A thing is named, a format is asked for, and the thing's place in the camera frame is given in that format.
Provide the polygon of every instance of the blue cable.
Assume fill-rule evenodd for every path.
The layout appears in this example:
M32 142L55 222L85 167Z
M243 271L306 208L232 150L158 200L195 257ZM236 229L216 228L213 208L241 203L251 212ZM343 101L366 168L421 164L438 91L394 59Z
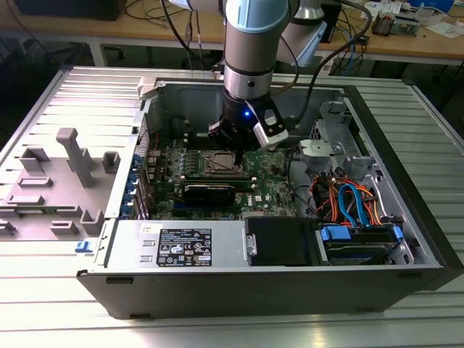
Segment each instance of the blue cable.
M347 212L347 208L345 208L344 193L345 193L346 190L351 190L353 192L353 194L355 195L357 215L360 217L361 225L364 225L366 227L370 227L368 217L366 216L366 214L364 213L364 210L363 210L363 199L361 198L361 194L357 190L355 185L352 185L351 183L345 183L340 188L340 191L339 191L339 206L340 206L341 213L348 219L348 221L351 223L351 226L356 227L355 219Z
M349 33L348 30L344 29L344 28L338 28L338 27L335 27L336 29L340 30L343 32L343 34L345 34L348 39L347 40L351 40L352 37L351 37L351 34ZM352 44L350 46L351 48L351 56L349 56L349 62L348 62L348 67L345 69L345 71L341 74L341 76L345 76L351 69L352 69L352 64L353 64L353 59L355 57L355 44Z

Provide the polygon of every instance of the black cable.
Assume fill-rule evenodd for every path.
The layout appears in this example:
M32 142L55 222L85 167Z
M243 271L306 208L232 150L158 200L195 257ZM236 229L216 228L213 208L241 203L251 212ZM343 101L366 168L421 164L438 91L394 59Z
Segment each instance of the black cable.
M191 18L193 16L193 12L190 11L190 13L188 14L188 22L187 22L187 26L186 26L186 34L185 34L185 38L187 41L187 47L190 48L190 42L192 40L192 36L193 36L193 31L194 29L192 28L192 25L191 25ZM193 70L194 67L192 66L191 64L191 58L190 58L190 54L187 52L187 59L188 59L188 65L190 67L190 70Z
M308 202L306 202L300 195L298 195L298 193L296 192L297 189L303 187L303 186L297 186L297 188L293 188L293 185L291 184L291 180L290 180L290 167L291 167L291 161L293 161L293 157L295 156L295 153L298 151L298 146L295 147L295 150L293 150L293 152L291 153L291 156L290 156L290 162L289 162L289 167L287 168L287 182L289 184L289 188L290 188L290 192L293 193L295 195L295 198L297 198L301 203L303 203L307 208L308 210L310 211L310 213L312 213L313 217L316 218L316 219L320 219L320 217L317 216L317 212L314 210L313 207L311 207L311 204L309 204Z
M341 9L341 13L343 13L343 15L345 16L345 20L346 20L346 21L340 20L340 19L338 19L338 21L339 21L339 22L342 22L342 23L345 23L345 24L347 24L347 25L349 26L349 35L350 35L351 37L353 37L353 35L356 34L356 29L355 29L355 27L349 22L347 12L346 12L343 8Z
M29 34L29 36L45 51L45 53L48 54L48 56L54 60L57 64L60 64L51 54L50 52L44 47L44 45L42 45L42 43L21 23L20 19L18 17L16 17L15 13L13 12L13 9L12 9L12 6L11 4L9 3L9 0L7 0L7 6L8 6L8 11L9 13L11 13L11 15L13 16L14 20L16 20L17 24L20 25L20 27L26 32Z
M282 40L283 44L285 45L285 47L287 48L287 50L290 52L291 58L293 59L293 63L295 64L295 77L294 77L292 82L287 83L284 87L278 89L273 94L274 96L277 96L278 94L280 94L282 92L285 92L285 91L289 90L290 88L292 88L293 86L295 86L297 84L297 82L298 82L298 79L299 79L299 66L298 66L298 60L295 57L295 53L293 53L293 51L290 48L290 45L287 43L285 38L283 38L283 36L281 36L281 40Z
M125 8L124 8L124 13L127 14L127 16L129 17L132 17L136 20L147 20L147 21L150 21L150 20L162 20L163 18L165 18L164 15L162 16L156 16L156 17L153 17L150 15L150 12L153 12L153 11L156 11L157 9L161 9L161 6L158 6L158 7L153 7L151 9L149 9L148 11L144 12L144 15L145 17L139 17L139 16L136 16L134 14L131 14L129 13L129 9L134 5L134 4L137 4L139 2L141 2L142 0L135 0L133 2L131 2L129 5L127 5ZM181 12L185 12L187 11L186 9L179 9L178 11L174 11L174 12L171 12L169 15L170 16L173 16L173 15L176 15L178 13L181 13Z
M182 47L196 60L198 60L199 62L201 62L203 65L205 65L208 69L211 69L212 66L205 62L203 59L200 59L200 57L198 57L189 47L187 47L186 43L183 42L181 36L179 35L178 31L175 29L175 26L174 26L174 23L173 21L171 20L170 18L170 15L169 13L167 13L167 8L166 8L166 4L163 0L159 0L160 4L161 4L161 7L162 7L162 10L164 11L165 13L165 16L166 16L166 20L167 20L167 23L169 24L170 28L171 28L171 31L173 32L175 38L177 38L177 41L179 41L179 43L182 45Z
M348 40L345 38L345 35L342 35L343 39L345 40L345 43L348 42ZM344 54L343 54L343 57L339 60L338 63L335 63L334 66L335 66L335 69L332 70L332 72L329 73L329 76L332 76L337 70L340 71L341 73L341 64L342 62L344 61L345 57L347 56L348 54L348 50L345 50Z
M198 40L198 49L200 52L200 60L203 60L203 51L202 51L202 36L200 32L200 19L198 15L198 11L195 11L195 17L196 17L196 38Z
M308 104L310 103L310 98L311 98L311 93L312 93L312 90L314 89L314 85L315 85L315 82L316 82L316 78L318 78L318 75L319 75L319 72L322 70L322 68L324 67L324 65L326 65L328 62L330 62L330 60L334 57L336 57L340 52L342 52L343 50L347 49L348 47L350 47L352 44L354 44L355 42L357 42L357 40L363 36L365 34L366 31L368 31L369 27L370 27L370 24L372 23L372 15L370 14L370 12L364 7L364 6L360 6L358 4L354 4L348 0L336 0L337 2L340 2L342 4L345 4L345 5L348 5L348 6L351 6L351 7L354 7L355 9L360 9L361 11L363 11L364 13L366 13L366 16L368 16L368 20L366 22L366 24L364 25L364 28L359 32L357 33L356 35L354 35L352 37L351 40L349 40L347 43L345 43L344 45L342 45L341 47L339 47L338 49L336 49L335 51L333 51L331 54L329 54L325 59L323 59L323 61L319 64L318 68L316 69L315 73L313 74L312 76L312 79L311 79L311 82L310 82L310 86L308 87L307 89L307 93L306 93L306 98L304 100L304 104L303 104L303 108L302 110L300 111L299 115L298 115L298 118L296 119L297 122L301 121L302 118L305 116L305 113L306 113L306 109L307 109L307 106Z

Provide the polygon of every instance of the blue object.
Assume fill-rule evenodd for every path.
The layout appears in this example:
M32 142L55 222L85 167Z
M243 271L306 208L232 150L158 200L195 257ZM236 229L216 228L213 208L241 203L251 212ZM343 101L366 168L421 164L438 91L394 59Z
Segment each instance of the blue object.
M137 154L134 154L133 157L132 157L132 161L137 164L137 165L141 165L142 164L142 157L138 156Z
M83 252L92 252L91 246L92 243L90 241L79 241L74 251L78 254Z
M132 211L132 209L128 205L126 205L126 204L121 205L120 212L130 214L131 211Z
M169 2L183 9L189 9L190 11L193 11L193 9L190 7L189 0L169 0Z
M339 206L340 206L341 213L348 219L348 221L351 223L351 226L356 227L355 219L353 219L353 217L350 214L348 214L347 209L345 208L344 193L345 193L346 190L353 191L353 194L355 195L357 214L358 214L358 216L360 218L361 225L364 225L366 227L370 227L368 217L365 215L364 210L363 210L363 199L361 198L361 194L357 190L355 185L352 185L351 183L345 183L340 188L340 191L339 191Z
M137 175L135 173L129 173L128 181L130 183L133 183L134 181L137 181Z
M348 227L346 226L325 226L320 230L323 241L328 241L330 239L351 239L349 234Z
M448 12L451 10L451 7L454 0L409 0L408 1L412 7L419 7L422 3L425 7L435 7L440 9L443 12Z
M399 228L398 226L394 226L393 227L393 232L394 232L394 235L398 238L399 241L403 240L403 232L401 231L401 228Z
M248 34L264 33L289 17L289 2L284 0L234 0L225 6L227 21Z
M129 203L130 201L132 201L132 199L133 199L133 196L131 194L125 194L123 196L123 204Z
M135 189L136 189L136 186L133 183L129 183L129 182L126 183L125 190L127 192L132 192Z
M314 54L316 53L316 50L319 47L322 35L324 35L324 32L326 31L326 28L327 23L322 22L319 26L316 35L312 36L311 40L309 40L306 44L306 47L303 48L302 53L300 53L297 57L298 66L307 67L311 63L312 59L314 58Z

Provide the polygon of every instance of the blue drive bracket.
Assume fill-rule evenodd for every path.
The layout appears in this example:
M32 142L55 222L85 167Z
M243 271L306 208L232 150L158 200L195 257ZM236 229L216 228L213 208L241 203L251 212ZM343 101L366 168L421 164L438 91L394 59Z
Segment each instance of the blue drive bracket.
M337 240L351 240L349 229L346 226L325 226L320 230L323 241Z

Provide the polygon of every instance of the motherboard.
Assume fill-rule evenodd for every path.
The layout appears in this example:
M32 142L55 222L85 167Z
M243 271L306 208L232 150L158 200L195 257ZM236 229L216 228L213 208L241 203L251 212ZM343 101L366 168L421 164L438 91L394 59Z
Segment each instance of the motherboard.
M285 149L234 153L173 140L149 153L153 220L243 220L295 216L294 195L283 176Z

